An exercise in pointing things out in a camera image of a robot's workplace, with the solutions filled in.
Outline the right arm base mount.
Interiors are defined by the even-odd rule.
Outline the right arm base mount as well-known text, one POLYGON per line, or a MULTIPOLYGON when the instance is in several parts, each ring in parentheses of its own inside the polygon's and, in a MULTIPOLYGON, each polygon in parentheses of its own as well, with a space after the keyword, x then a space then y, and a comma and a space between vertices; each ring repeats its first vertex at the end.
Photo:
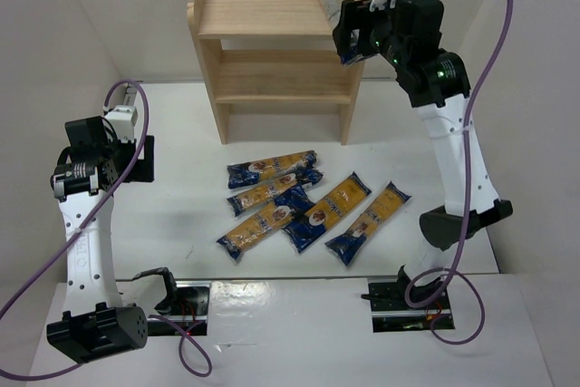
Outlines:
POLYGON ((436 330, 455 328, 446 292, 438 300, 422 308, 408 306, 394 277, 368 280, 368 290, 361 299, 370 305, 372 330, 375 333, 429 331, 435 321, 436 330))

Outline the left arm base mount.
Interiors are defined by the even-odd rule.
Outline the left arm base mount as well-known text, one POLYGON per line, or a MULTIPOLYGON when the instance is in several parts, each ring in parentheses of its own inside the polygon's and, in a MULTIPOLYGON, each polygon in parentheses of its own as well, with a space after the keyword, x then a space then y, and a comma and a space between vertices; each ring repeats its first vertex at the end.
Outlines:
MULTIPOLYGON (((129 281, 117 282, 121 295, 127 294, 130 289, 129 281)), ((206 336, 208 333, 208 309, 210 300, 209 281, 178 280, 178 300, 174 302, 170 309, 155 312, 167 317, 172 322, 178 324, 182 329, 195 337, 206 336)), ((178 336, 178 332, 168 324, 157 319, 148 320, 149 336, 178 336)))

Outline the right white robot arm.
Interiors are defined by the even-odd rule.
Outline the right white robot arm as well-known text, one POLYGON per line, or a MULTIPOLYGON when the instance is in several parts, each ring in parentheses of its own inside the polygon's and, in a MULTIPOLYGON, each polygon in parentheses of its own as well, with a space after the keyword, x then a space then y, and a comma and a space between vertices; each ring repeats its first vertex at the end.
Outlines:
POLYGON ((442 206, 420 215, 418 254, 398 285, 414 306, 431 303, 449 283, 464 244, 510 217, 513 206, 494 188, 471 111, 475 99, 462 59, 441 48, 440 0, 344 0, 333 40, 341 59, 380 55, 429 134, 444 189, 442 206))

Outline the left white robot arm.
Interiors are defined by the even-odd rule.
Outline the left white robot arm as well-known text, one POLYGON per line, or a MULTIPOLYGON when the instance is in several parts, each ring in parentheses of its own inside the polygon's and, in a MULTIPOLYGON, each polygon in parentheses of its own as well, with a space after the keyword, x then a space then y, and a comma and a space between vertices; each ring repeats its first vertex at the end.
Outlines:
POLYGON ((69 139, 51 177, 63 215, 67 292, 61 321, 48 324, 49 344, 78 364, 145 346, 149 315, 170 308, 177 285, 166 267, 143 271, 120 293, 113 270, 113 187, 154 180, 151 136, 135 136, 138 114, 121 106, 104 116, 68 121, 69 139))

